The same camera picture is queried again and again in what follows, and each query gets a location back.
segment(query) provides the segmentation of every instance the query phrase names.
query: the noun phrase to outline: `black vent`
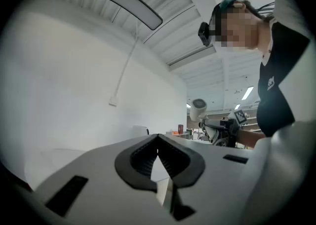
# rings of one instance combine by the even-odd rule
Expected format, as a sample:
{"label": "black vent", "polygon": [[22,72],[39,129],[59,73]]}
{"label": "black vent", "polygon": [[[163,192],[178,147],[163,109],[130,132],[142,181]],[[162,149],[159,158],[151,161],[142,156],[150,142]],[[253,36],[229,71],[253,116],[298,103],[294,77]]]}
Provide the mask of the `black vent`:
{"label": "black vent", "polygon": [[202,99],[193,100],[192,103],[193,103],[194,107],[197,109],[202,109],[202,108],[206,107],[206,103]]}
{"label": "black vent", "polygon": [[233,162],[242,163],[242,164],[245,164],[248,161],[248,158],[246,157],[235,156],[235,155],[225,155],[223,158],[233,161]]}
{"label": "black vent", "polygon": [[178,188],[194,185],[205,169],[199,153],[160,134],[123,150],[115,159],[115,169],[131,187],[156,192],[157,185],[150,178],[157,155]]}
{"label": "black vent", "polygon": [[54,213],[65,216],[88,179],[74,176],[46,204]]}

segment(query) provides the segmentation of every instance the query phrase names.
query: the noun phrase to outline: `white logo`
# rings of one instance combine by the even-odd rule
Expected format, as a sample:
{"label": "white logo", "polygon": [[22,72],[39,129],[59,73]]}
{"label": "white logo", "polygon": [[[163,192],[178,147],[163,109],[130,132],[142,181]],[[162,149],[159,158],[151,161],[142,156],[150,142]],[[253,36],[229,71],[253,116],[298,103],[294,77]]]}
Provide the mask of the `white logo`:
{"label": "white logo", "polygon": [[272,78],[269,79],[268,81],[268,90],[270,90],[270,88],[272,88],[275,85],[275,77],[273,76]]}

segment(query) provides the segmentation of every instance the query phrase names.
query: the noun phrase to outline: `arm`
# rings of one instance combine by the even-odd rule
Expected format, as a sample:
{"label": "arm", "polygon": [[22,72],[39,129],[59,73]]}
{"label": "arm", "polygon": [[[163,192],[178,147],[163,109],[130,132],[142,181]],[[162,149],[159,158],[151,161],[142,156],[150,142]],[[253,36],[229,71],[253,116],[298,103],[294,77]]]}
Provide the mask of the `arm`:
{"label": "arm", "polygon": [[243,144],[248,147],[255,147],[257,141],[261,138],[265,138],[263,133],[250,132],[246,130],[239,130],[237,133],[237,143]]}

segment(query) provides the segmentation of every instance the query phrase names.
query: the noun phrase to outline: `ceiling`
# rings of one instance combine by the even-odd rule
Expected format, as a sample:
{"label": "ceiling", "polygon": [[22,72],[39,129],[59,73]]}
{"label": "ceiling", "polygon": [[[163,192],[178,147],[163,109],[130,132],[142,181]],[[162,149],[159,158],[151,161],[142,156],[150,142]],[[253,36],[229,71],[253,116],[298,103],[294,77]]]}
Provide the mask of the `ceiling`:
{"label": "ceiling", "polygon": [[[136,33],[136,18],[110,0],[60,0],[78,5],[106,20]],[[162,18],[163,23],[151,31],[138,23],[138,37],[157,54],[170,70],[187,84],[188,103],[205,99],[208,111],[222,113],[240,104],[255,108],[261,54],[258,51],[221,52],[202,45],[197,30],[208,21],[211,11],[221,0],[143,0]],[[260,7],[274,0],[250,0]],[[247,100],[241,101],[247,87],[255,86]]]}

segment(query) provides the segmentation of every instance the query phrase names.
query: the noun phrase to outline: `white wall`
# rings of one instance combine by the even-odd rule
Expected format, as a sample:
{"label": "white wall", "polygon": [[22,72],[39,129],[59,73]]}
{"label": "white wall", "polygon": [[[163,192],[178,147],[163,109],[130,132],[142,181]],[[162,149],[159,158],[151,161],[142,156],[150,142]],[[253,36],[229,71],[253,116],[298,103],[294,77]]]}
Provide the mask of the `white wall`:
{"label": "white wall", "polygon": [[0,48],[0,152],[12,173],[26,180],[25,166],[40,152],[112,144],[130,138],[132,125],[150,133],[177,130],[178,124],[186,129],[184,82],[141,42],[123,76],[118,106],[109,106],[133,43],[121,28],[78,7],[24,3]]}

